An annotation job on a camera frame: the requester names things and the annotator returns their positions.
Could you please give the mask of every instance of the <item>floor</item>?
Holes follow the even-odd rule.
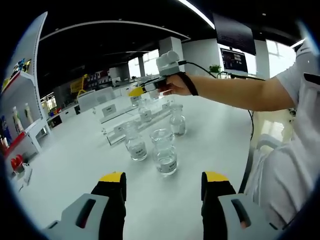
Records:
[[[292,116],[288,109],[273,112],[254,112],[253,123],[254,133],[251,146],[255,147],[261,134],[268,134],[282,143],[288,142],[293,135]],[[263,147],[263,152],[269,153],[270,147]]]

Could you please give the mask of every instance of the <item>bottle on shelf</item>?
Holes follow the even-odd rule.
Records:
[[[14,126],[15,126],[15,130],[18,134],[22,133],[24,131],[24,128],[22,127],[21,121],[20,121],[20,117],[19,117],[19,113],[17,111],[17,107],[14,106],[12,109],[12,113],[13,113],[13,122],[14,122]]]
[[[147,106],[147,100],[140,99],[138,102],[138,106],[139,106],[138,112],[140,114],[141,122],[142,123],[150,122],[152,120],[152,116],[151,116],[151,110]]]
[[[182,136],[186,132],[186,118],[182,115],[182,104],[171,106],[170,126],[174,136]]]
[[[1,117],[1,123],[2,123],[3,136],[6,138],[6,142],[10,146],[12,143],[12,137],[10,135],[10,131],[7,126],[6,118],[4,115]]]
[[[131,155],[131,158],[136,161],[145,160],[147,157],[147,149],[145,141],[138,133],[138,126],[135,121],[126,122],[123,125],[125,134],[125,147]]]
[[[155,130],[150,135],[154,144],[153,160],[156,169],[164,176],[176,172],[178,167],[176,148],[173,145],[173,133],[166,128]]]
[[[34,122],[34,119],[32,118],[30,107],[27,102],[25,103],[24,114],[25,114],[26,118],[28,119],[29,123],[32,124]]]

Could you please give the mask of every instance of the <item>white table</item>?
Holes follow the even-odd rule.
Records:
[[[54,144],[31,163],[30,184],[18,193],[36,225],[44,228],[60,220],[62,210],[83,193],[90,193],[100,177],[119,171],[127,178],[125,240],[202,239],[202,172],[224,174],[239,190],[251,121],[246,110],[201,97],[176,96],[175,101],[183,104],[187,133],[175,139],[178,171],[166,178],[153,163],[149,134],[169,127],[169,117],[141,132],[148,151],[142,162],[131,160],[124,142],[110,146],[91,111],[54,128]],[[128,117],[124,114],[109,124]]]

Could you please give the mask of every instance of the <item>display stand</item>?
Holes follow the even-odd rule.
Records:
[[[46,17],[47,12],[37,17],[30,24],[17,44],[6,68],[5,78],[10,78],[14,66],[18,61],[22,59],[25,59],[25,61],[31,60],[28,71],[18,71],[11,77],[8,84],[1,91],[0,113],[1,116],[5,117],[6,124],[14,142],[14,144],[7,149],[7,153],[5,154],[6,156],[9,154],[22,155],[24,152],[27,152],[28,149],[18,147],[21,142],[25,141],[29,141],[36,149],[36,152],[39,153],[41,151],[41,147],[38,143],[37,135],[43,128],[45,128],[46,134],[51,133],[46,121],[47,117],[45,116],[41,105],[37,79],[38,45]],[[25,116],[26,103],[28,103],[28,106],[30,107],[33,123],[30,123],[28,118]],[[23,135],[28,137],[21,138],[21,134],[18,134],[16,131],[13,120],[13,107],[16,107],[18,111],[21,124],[24,129]]]

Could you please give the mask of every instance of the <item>ceiling light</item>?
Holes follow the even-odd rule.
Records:
[[[188,7],[189,9],[191,9],[192,11],[194,11],[196,14],[198,14],[199,17],[201,17],[203,20],[206,21],[207,24],[210,25],[210,27],[212,27],[213,29],[216,29],[212,21],[210,21],[209,18],[207,18],[198,8],[193,6],[190,2],[188,2],[187,0],[178,0],[178,1],[183,5],[185,5],[186,7]]]
[[[303,42],[305,41],[305,38],[304,39],[302,39],[302,40],[300,40],[300,41],[297,41],[295,44],[293,44],[292,46],[290,46],[290,48],[295,48],[296,46],[298,46],[298,45],[300,45],[300,44],[302,44]]]

